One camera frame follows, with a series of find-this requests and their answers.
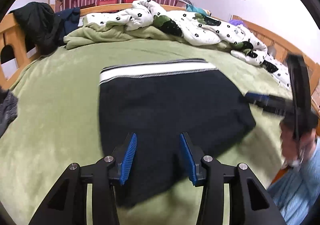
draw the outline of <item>green fleece blanket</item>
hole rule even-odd
[[[87,24],[85,18],[84,26],[69,33],[63,38],[63,41],[66,43],[65,48],[69,50],[99,42],[119,42],[137,38],[151,38],[157,40],[178,41],[185,44],[188,43],[184,38],[168,35],[154,26],[127,31],[124,25],[117,25],[116,22],[108,22],[104,26],[99,26],[96,23]],[[221,51],[231,50],[231,46],[226,41],[222,41],[214,45],[206,45],[204,47],[218,49]]]
[[[60,47],[53,55],[31,64],[15,84],[18,117],[0,139],[0,201],[17,225],[28,224],[70,163],[88,165],[102,157],[98,127],[100,70],[116,64],[180,58],[204,58],[212,62],[242,93],[250,90],[290,97],[290,92],[278,87],[262,68],[225,52],[179,42],[133,39],[73,50]],[[264,115],[254,106],[251,110],[257,126],[219,160],[230,165],[247,163],[263,185],[268,186],[282,164],[280,118]],[[227,192],[226,189],[225,224]],[[201,193],[202,188],[183,180],[131,209],[119,208],[120,224],[194,225]],[[88,200],[88,224],[92,224],[91,213]]]

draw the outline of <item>green pillow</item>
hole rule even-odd
[[[195,6],[191,5],[191,4],[187,4],[186,5],[186,11],[187,12],[197,12],[197,13],[202,14],[203,16],[210,16],[203,9],[195,7]]]

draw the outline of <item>purple cloth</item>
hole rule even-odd
[[[243,25],[244,27],[247,27],[247,25],[242,20],[229,20],[229,23],[234,26]]]

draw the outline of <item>metal screw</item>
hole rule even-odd
[[[112,161],[113,161],[113,156],[106,156],[106,157],[104,158],[104,161],[106,161],[106,162],[112,162]]]
[[[211,162],[213,160],[212,156],[204,156],[203,160],[206,162]]]
[[[77,169],[77,167],[78,167],[77,163],[72,163],[72,164],[69,165],[69,169],[70,170],[75,170],[75,169]]]
[[[245,164],[245,163],[240,163],[239,164],[239,167],[242,169],[242,170],[246,170],[248,168],[248,166]]]

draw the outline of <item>gray trim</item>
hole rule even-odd
[[[184,73],[195,73],[195,72],[206,72],[206,71],[212,71],[212,70],[218,70],[217,68],[208,68],[208,69],[197,69],[197,70],[186,70],[186,71],[180,71],[180,72],[166,72],[166,73],[153,73],[153,74],[144,74],[144,75],[119,75],[112,77],[108,80],[104,80],[99,83],[99,85],[102,85],[103,83],[107,83],[113,79],[119,78],[119,77],[127,77],[127,78],[146,78],[146,77],[156,77],[156,76],[168,76],[168,75],[176,75],[176,74],[184,74]]]
[[[112,65],[112,66],[105,67],[100,71],[100,73],[103,73],[103,72],[105,72],[107,70],[120,68],[120,67],[126,67],[126,66],[162,64],[162,63],[181,63],[181,62],[203,62],[203,63],[208,63],[205,59],[202,59],[202,58],[187,58],[187,59],[177,59],[177,60],[169,60],[169,61],[161,61],[161,62],[119,64],[119,65]]]

